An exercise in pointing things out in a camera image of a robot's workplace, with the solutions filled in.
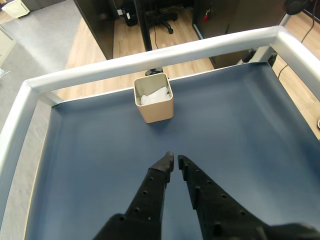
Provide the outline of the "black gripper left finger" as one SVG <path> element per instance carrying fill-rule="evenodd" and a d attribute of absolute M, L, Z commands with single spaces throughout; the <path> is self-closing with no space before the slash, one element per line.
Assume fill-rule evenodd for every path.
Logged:
<path fill-rule="evenodd" d="M 165 191 L 174 169 L 174 154 L 168 151 L 147 171 L 124 214 L 115 214 L 95 240 L 160 240 Z"/>

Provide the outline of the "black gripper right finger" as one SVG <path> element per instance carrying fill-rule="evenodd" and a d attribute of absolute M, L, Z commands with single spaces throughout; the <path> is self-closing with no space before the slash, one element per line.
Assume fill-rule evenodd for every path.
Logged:
<path fill-rule="evenodd" d="M 184 155 L 178 167 L 187 184 L 204 240 L 271 240 L 269 226 L 255 217 Z"/>

